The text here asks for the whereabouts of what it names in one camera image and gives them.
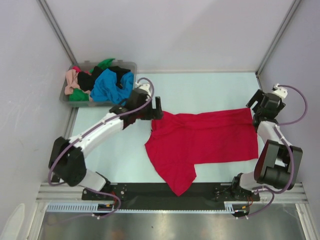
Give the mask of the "red t shirt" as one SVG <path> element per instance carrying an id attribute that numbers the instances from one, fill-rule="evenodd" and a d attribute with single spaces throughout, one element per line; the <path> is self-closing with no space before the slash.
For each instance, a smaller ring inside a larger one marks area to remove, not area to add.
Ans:
<path id="1" fill-rule="evenodd" d="M 158 175 L 177 196 L 196 179 L 195 165 L 258 158 L 258 136 L 248 108 L 199 114 L 164 112 L 145 143 Z"/>

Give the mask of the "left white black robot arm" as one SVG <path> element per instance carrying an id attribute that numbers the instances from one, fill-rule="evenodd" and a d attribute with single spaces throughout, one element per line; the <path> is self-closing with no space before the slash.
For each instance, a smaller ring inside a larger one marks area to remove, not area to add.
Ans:
<path id="1" fill-rule="evenodd" d="M 163 117 L 160 97 L 154 98 L 150 83 L 137 85 L 130 96 L 114 105 L 109 112 L 91 128 L 70 138 L 58 137 L 54 143 L 48 164 L 48 183 L 52 175 L 70 187 L 81 186 L 100 200 L 110 196 L 107 179 L 86 167 L 85 158 L 103 141 L 132 125 L 136 120 L 160 120 Z"/>

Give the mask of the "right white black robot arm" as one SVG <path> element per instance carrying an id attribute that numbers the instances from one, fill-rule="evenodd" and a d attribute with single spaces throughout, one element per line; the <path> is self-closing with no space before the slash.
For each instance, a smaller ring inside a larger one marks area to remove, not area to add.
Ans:
<path id="1" fill-rule="evenodd" d="M 246 105 L 253 111 L 252 125 L 264 147 L 254 171 L 233 178 L 230 194 L 237 201 L 262 192 L 282 194 L 295 185 L 303 150 L 286 139 L 276 119 L 286 106 L 289 89 L 281 84 L 275 84 L 272 92 L 259 89 Z"/>

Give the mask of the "blue t shirt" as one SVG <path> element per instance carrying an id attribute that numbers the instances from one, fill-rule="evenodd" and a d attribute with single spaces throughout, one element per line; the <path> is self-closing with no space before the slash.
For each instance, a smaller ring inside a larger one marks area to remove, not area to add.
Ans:
<path id="1" fill-rule="evenodd" d="M 95 80 L 90 97 L 98 103 L 119 104 L 130 96 L 134 88 L 134 74 L 130 71 L 125 73 L 120 78 L 120 84 L 122 88 L 117 86 L 117 74 L 110 69 L 106 69 Z"/>

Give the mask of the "grey plastic bin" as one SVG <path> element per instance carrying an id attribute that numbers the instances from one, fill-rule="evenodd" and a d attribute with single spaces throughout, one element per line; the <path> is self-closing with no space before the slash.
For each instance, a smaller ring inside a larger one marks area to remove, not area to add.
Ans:
<path id="1" fill-rule="evenodd" d="M 71 70 L 73 67 L 79 67 L 81 70 L 88 71 L 90 69 L 93 69 L 95 66 L 98 65 L 98 62 L 91 62 L 89 60 L 86 60 L 84 62 L 79 63 L 78 65 L 73 64 L 69 67 Z M 137 81 L 137 64 L 131 61 L 123 61 L 123 60 L 114 60 L 111 63 L 111 66 L 118 66 L 124 69 L 129 69 L 133 75 L 134 75 L 134 80 L 133 82 L 135 83 Z M 84 107 L 110 107 L 113 105 L 111 101 L 69 101 L 69 96 L 65 95 L 65 87 L 67 86 L 67 79 L 65 78 L 64 83 L 62 85 L 62 89 L 60 92 L 59 100 L 72 107 L 72 108 L 84 108 Z"/>

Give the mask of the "black t shirt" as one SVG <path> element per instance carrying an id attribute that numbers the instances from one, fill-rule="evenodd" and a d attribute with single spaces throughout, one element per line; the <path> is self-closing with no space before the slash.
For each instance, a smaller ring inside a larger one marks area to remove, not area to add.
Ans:
<path id="1" fill-rule="evenodd" d="M 107 70 L 110 70 L 111 72 L 116 74 L 115 85 L 118 88 L 123 89 L 124 84 L 121 82 L 121 79 L 125 74 L 130 73 L 131 71 L 126 68 L 121 68 L 119 66 L 110 66 L 107 68 Z M 94 84 L 95 84 L 96 79 L 103 72 L 104 72 L 104 70 L 99 66 L 95 66 L 93 68 L 93 71 L 91 72 L 91 74 L 88 74 L 84 71 L 80 71 L 77 76 L 77 83 L 78 83 L 80 89 L 83 91 L 92 91 L 94 88 Z"/>

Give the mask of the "green t shirt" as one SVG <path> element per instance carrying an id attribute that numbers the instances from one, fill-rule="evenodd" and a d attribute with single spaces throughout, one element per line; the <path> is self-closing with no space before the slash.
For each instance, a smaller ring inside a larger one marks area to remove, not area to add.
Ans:
<path id="1" fill-rule="evenodd" d="M 112 62 L 114 61 L 114 58 L 107 58 L 101 62 L 98 63 L 98 67 L 102 68 L 103 70 L 106 70 L 108 67 L 111 66 Z M 88 74 L 91 74 L 94 68 L 90 69 L 89 71 L 82 71 L 78 66 L 74 66 L 72 69 L 79 72 L 86 72 Z M 73 94 L 68 95 L 69 101 L 92 101 L 93 99 L 90 96 L 91 90 L 83 91 L 82 89 L 74 89 Z"/>

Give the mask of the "beige pink t shirt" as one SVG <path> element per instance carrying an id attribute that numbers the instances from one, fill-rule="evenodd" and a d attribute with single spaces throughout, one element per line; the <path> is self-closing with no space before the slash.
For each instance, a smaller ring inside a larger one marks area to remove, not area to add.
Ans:
<path id="1" fill-rule="evenodd" d="M 70 69 L 65 74 L 66 87 L 64 88 L 65 95 L 71 95 L 74 89 L 81 89 L 78 84 L 78 72 L 75 69 Z"/>

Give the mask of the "white object bottom left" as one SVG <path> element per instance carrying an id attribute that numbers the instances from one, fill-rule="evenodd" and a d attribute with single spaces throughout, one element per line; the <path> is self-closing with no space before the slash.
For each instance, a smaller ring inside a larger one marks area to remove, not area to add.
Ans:
<path id="1" fill-rule="evenodd" d="M 25 204 L 19 204 L 8 218 L 0 235 L 1 240 L 17 240 L 25 219 Z"/>

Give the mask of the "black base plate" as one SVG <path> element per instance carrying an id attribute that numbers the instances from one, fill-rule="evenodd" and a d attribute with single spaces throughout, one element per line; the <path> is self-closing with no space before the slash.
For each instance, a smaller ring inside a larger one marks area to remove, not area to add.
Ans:
<path id="1" fill-rule="evenodd" d="M 177 196 L 166 183 L 109 183 L 101 190 L 121 200 L 122 210 L 213 211 L 223 210 L 225 202 L 250 204 L 260 196 L 231 187 L 231 183 L 196 182 Z"/>

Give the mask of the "aluminium rail frame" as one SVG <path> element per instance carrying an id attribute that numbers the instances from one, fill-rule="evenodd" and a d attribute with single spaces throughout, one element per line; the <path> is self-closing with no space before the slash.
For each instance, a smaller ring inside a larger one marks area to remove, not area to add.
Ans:
<path id="1" fill-rule="evenodd" d="M 36 196 L 37 202 L 84 202 L 82 200 L 83 187 L 69 187 L 67 185 L 50 186 L 48 183 L 40 185 Z M 308 204 L 305 189 L 302 183 L 297 183 L 295 186 L 282 194 L 276 194 L 273 200 L 275 204 Z"/>

